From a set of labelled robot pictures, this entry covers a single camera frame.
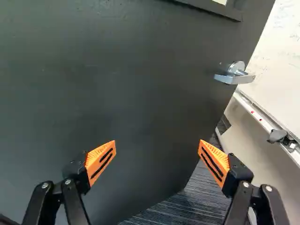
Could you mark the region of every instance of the lever handle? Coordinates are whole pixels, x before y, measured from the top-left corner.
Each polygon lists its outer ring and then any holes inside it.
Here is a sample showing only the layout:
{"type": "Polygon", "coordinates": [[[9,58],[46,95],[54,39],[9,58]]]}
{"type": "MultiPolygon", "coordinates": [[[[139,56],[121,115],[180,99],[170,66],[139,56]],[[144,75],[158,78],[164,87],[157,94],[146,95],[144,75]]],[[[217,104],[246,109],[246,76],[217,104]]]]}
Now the lever handle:
{"type": "Polygon", "coordinates": [[[214,79],[226,84],[243,84],[251,83],[255,79],[255,75],[245,72],[243,61],[236,61],[229,66],[224,75],[215,74],[214,79]]]}

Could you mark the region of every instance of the door lock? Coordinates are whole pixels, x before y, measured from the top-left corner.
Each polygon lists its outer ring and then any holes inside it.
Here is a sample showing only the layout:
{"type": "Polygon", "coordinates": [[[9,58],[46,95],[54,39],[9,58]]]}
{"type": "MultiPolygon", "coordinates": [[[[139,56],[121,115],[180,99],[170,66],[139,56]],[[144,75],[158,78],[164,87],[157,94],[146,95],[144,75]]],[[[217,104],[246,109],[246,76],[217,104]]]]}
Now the door lock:
{"type": "Polygon", "coordinates": [[[215,74],[214,79],[227,84],[251,83],[255,75],[249,75],[245,72],[245,63],[236,61],[232,63],[228,70],[223,74],[215,74]]]}

